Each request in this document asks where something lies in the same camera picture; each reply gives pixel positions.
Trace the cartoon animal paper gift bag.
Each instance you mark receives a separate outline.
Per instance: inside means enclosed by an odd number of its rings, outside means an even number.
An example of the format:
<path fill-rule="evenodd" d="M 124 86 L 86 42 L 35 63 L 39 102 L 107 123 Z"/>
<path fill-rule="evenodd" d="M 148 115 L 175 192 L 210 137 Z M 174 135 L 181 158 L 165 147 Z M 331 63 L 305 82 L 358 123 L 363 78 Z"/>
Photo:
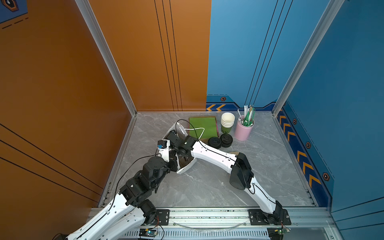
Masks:
<path fill-rule="evenodd" d="M 172 172 L 182 174 L 197 162 L 191 153 L 195 142 L 197 139 L 189 136 L 187 130 L 176 122 L 164 138 L 158 141 L 159 154 Z"/>

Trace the black plastic cup lid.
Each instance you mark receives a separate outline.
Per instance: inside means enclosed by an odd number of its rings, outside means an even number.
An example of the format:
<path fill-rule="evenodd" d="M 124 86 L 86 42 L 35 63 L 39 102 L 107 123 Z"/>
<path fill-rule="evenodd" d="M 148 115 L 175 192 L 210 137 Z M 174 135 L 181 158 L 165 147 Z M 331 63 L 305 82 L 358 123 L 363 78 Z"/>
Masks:
<path fill-rule="evenodd" d="M 208 145 L 215 149 L 220 149 L 222 147 L 222 141 L 218 137 L 211 137 L 208 140 Z"/>

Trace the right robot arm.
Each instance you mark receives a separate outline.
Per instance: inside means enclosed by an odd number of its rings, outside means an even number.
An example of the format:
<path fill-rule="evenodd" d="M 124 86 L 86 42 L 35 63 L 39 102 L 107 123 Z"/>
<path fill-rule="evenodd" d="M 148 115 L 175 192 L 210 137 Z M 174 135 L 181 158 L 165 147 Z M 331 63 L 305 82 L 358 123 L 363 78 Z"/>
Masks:
<path fill-rule="evenodd" d="M 231 186 L 238 190 L 248 191 L 263 212 L 267 224 L 280 225 L 283 223 L 285 209 L 259 184 L 246 155 L 222 152 L 192 136 L 182 139 L 175 131 L 170 131 L 165 139 L 170 142 L 171 149 L 178 156 L 206 161 L 230 174 Z"/>

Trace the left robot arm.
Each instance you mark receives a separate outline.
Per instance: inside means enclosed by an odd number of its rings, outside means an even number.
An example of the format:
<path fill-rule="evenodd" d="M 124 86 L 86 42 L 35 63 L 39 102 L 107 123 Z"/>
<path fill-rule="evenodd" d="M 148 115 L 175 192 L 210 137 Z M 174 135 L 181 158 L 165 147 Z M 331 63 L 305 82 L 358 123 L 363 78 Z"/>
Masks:
<path fill-rule="evenodd" d="M 117 240 L 142 224 L 158 224 L 157 209 L 148 198 L 157 192 L 167 174 L 177 171 L 177 160 L 175 151 L 171 151 L 168 162 L 159 154 L 151 156 L 103 210 L 63 239 Z"/>

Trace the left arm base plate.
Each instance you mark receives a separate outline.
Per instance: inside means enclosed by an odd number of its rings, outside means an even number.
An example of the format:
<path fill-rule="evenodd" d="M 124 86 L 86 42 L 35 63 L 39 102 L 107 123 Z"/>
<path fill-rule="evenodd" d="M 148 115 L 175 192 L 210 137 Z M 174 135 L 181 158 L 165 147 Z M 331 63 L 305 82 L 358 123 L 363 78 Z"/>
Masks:
<path fill-rule="evenodd" d="M 156 213 L 146 219 L 144 222 L 145 226 L 168 226 L 170 220 L 170 210 L 169 209 L 159 209 L 156 210 Z"/>

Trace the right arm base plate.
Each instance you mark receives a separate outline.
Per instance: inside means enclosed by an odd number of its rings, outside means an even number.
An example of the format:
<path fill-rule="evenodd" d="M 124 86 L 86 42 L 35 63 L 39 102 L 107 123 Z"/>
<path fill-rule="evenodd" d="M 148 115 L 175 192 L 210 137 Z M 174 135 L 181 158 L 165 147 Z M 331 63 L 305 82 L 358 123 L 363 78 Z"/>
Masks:
<path fill-rule="evenodd" d="M 248 210 L 249 218 L 252 226 L 258 225 L 284 225 L 292 224 L 289 213 L 286 209 L 282 209 L 279 213 L 267 214 L 259 209 Z"/>

